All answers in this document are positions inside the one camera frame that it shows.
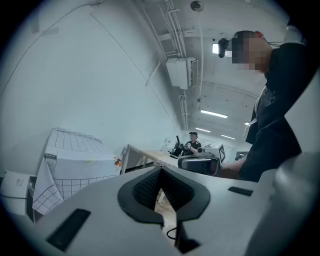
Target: wooden table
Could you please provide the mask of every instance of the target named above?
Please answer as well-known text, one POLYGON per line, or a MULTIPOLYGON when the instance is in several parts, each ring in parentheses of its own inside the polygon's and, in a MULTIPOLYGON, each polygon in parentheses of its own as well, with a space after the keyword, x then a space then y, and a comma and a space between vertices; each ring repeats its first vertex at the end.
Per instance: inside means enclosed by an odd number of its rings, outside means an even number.
MULTIPOLYGON (((120 175, 126 172, 130 151, 135 151, 138 154, 145 157, 142 168, 146 167, 148 159, 153 160, 157 165, 162 165, 167 167, 178 167, 178 159, 170 157, 169 153, 166 153, 161 150, 141 149, 136 146, 128 144, 120 175)), ((158 200, 159 204, 162 202, 164 197, 165 197, 165 193, 162 192, 158 200)))

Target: ceiling light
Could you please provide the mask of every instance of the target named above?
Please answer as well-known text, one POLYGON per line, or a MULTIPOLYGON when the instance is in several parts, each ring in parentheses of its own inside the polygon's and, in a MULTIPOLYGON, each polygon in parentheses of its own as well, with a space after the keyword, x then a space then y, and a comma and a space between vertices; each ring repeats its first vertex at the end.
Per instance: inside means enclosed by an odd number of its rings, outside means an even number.
POLYGON ((219 54, 219 46, 218 46, 217 43, 214 43, 214 44, 212 45, 212 52, 213 52, 214 54, 219 54))
POLYGON ((207 133, 211 133, 211 131, 209 130, 204 130, 204 129, 200 129, 200 128, 196 128, 197 130, 200 130, 200 131, 204 131, 204 132, 207 132, 207 133))
POLYGON ((218 113, 214 113, 214 112, 209 112, 209 111, 205 111, 205 110, 201 110, 201 113, 204 114, 209 114, 209 115, 213 115, 213 116, 217 116, 217 117, 221 117, 221 118, 227 118, 227 115, 224 114, 218 114, 218 113))
POLYGON ((235 140, 235 138, 232 138, 232 137, 229 137, 229 136, 226 136, 226 135, 222 135, 222 134, 221 134, 221 136, 235 140))

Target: seated person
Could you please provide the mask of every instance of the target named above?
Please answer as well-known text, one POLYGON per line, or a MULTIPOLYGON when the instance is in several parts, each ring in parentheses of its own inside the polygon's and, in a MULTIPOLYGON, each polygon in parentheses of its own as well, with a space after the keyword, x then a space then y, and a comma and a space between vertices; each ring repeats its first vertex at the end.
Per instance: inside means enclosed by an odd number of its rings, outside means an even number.
POLYGON ((198 152, 198 148, 201 147, 201 143, 197 140, 198 133, 195 131, 189 132, 190 134, 190 141, 188 141, 184 145, 182 156, 193 156, 194 153, 198 152))
POLYGON ((308 86, 316 69, 311 65, 312 54, 308 53, 306 40, 292 21, 283 44, 276 49, 258 31, 237 32, 233 40, 232 62, 261 72, 267 82, 252 114, 246 141, 253 145, 248 155, 224 163, 217 176, 258 182, 264 171, 278 168, 301 152, 285 114, 308 86))

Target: black shirt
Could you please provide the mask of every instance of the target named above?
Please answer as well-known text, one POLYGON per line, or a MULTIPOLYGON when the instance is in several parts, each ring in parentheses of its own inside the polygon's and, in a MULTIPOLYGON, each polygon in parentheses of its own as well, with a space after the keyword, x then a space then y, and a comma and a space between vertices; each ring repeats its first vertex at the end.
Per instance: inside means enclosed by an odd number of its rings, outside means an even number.
MULTIPOLYGON (((191 147, 193 147, 195 150, 197 150, 198 148, 201 148, 201 143, 199 141, 195 141, 195 142, 191 142, 191 141, 188 141, 186 143, 186 145, 190 143, 191 144, 191 147)), ((188 150, 188 149, 183 149, 183 153, 182 153, 183 156, 193 156, 194 153, 191 151, 191 150, 188 150)))
POLYGON ((253 144, 239 178, 258 182, 262 173, 301 152, 298 141, 285 119, 312 76, 305 45, 285 43, 271 53, 266 88, 257 106, 257 122, 250 126, 246 141, 253 144))

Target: air conditioner unit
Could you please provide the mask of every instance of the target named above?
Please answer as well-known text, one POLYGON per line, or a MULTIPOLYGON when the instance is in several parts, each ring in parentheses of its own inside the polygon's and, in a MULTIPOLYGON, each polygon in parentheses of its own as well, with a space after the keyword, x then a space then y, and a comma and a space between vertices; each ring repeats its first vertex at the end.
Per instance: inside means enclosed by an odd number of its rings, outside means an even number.
POLYGON ((166 61, 173 86, 187 90, 188 86, 195 86, 198 83, 198 60, 189 58, 169 58, 166 61))

